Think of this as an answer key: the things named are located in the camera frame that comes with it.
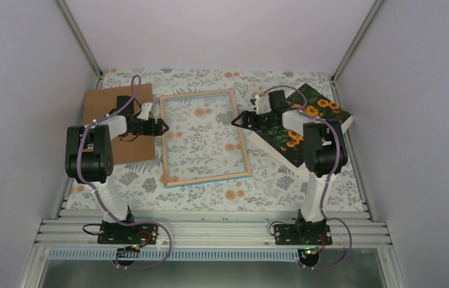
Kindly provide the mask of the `white mat board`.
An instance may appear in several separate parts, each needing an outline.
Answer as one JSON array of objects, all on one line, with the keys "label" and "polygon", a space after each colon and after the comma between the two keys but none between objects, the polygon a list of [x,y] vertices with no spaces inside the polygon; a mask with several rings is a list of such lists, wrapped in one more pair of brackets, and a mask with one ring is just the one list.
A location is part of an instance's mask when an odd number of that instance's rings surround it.
[{"label": "white mat board", "polygon": [[[327,120],[337,119],[343,132],[351,126],[354,120],[353,116],[309,84],[302,84],[299,90],[304,93],[304,97],[296,91],[288,93],[287,88],[282,90],[285,93],[287,105],[296,109],[302,106],[306,100],[308,103],[303,109],[305,114],[320,115]],[[304,140],[302,135],[280,125],[273,125],[266,132],[251,133],[249,140],[297,176],[301,178],[309,176],[303,161]]]}]

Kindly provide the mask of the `sunflower photo print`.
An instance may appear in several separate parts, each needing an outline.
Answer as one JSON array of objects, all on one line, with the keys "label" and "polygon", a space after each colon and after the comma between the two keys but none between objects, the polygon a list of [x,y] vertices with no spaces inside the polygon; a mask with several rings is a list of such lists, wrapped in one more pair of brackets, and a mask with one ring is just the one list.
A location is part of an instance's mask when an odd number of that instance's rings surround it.
[{"label": "sunflower photo print", "polygon": [[307,83],[289,96],[273,91],[269,97],[267,122],[250,136],[254,144],[294,171],[329,171],[338,152],[339,164],[346,164],[343,134],[354,120],[349,112]]}]

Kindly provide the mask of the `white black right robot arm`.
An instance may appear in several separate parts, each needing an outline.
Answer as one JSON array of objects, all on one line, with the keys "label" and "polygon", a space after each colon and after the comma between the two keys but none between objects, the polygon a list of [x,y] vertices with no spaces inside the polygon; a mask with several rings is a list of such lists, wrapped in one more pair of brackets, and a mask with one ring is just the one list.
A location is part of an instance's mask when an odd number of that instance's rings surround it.
[{"label": "white black right robot arm", "polygon": [[254,132],[266,132],[278,126],[303,136],[303,162],[311,180],[302,207],[293,225],[296,240],[310,244],[317,236],[327,234],[324,205],[333,178],[348,162],[348,153],[338,119],[311,116],[303,108],[290,107],[284,91],[269,92],[270,111],[262,113],[260,96],[253,99],[254,111],[241,112],[232,125]]}]

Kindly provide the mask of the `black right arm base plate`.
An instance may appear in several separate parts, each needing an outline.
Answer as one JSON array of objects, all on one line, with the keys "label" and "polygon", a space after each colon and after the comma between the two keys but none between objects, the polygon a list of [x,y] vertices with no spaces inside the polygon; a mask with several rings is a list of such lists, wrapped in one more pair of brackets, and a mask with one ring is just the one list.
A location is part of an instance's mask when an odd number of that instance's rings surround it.
[{"label": "black right arm base plate", "polygon": [[294,224],[275,224],[273,236],[276,245],[332,245],[329,225],[312,227],[308,232],[299,232]]}]

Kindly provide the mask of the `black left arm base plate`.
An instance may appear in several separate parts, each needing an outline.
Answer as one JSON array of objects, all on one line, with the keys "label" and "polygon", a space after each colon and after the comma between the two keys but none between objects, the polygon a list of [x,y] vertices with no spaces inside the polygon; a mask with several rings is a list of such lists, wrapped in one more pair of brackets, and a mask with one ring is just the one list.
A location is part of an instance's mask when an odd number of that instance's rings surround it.
[{"label": "black left arm base plate", "polygon": [[159,227],[157,224],[123,226],[117,223],[102,222],[98,233],[98,244],[156,244]]}]

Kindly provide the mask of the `brown cardboard backing board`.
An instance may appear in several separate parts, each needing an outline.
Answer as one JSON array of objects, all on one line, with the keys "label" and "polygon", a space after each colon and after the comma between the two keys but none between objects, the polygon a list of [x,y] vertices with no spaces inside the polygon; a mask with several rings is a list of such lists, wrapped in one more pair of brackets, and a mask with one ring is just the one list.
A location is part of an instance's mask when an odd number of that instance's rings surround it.
[{"label": "brown cardboard backing board", "polygon": [[[100,89],[85,93],[83,109],[83,123],[88,124],[93,119],[100,119],[117,106],[118,96],[131,96],[129,86],[118,88]],[[134,113],[138,113],[140,105],[145,102],[152,102],[152,85],[142,84],[140,92],[134,103]],[[126,136],[112,140],[113,161],[115,165],[135,163],[156,159],[155,138],[153,136]]]}]

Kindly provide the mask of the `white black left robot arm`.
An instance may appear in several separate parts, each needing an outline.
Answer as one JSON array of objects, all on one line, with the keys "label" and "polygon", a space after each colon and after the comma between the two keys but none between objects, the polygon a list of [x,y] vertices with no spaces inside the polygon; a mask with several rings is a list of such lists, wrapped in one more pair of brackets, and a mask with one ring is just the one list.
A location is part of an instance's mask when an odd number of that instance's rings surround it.
[{"label": "white black left robot arm", "polygon": [[112,140],[132,134],[133,136],[162,136],[169,127],[161,118],[149,116],[151,102],[141,104],[134,96],[118,96],[116,108],[103,118],[90,124],[71,126],[67,129],[65,148],[65,171],[77,183],[89,187],[103,212],[103,220],[97,236],[123,243],[131,242],[137,227],[130,207],[112,187],[114,159]]}]

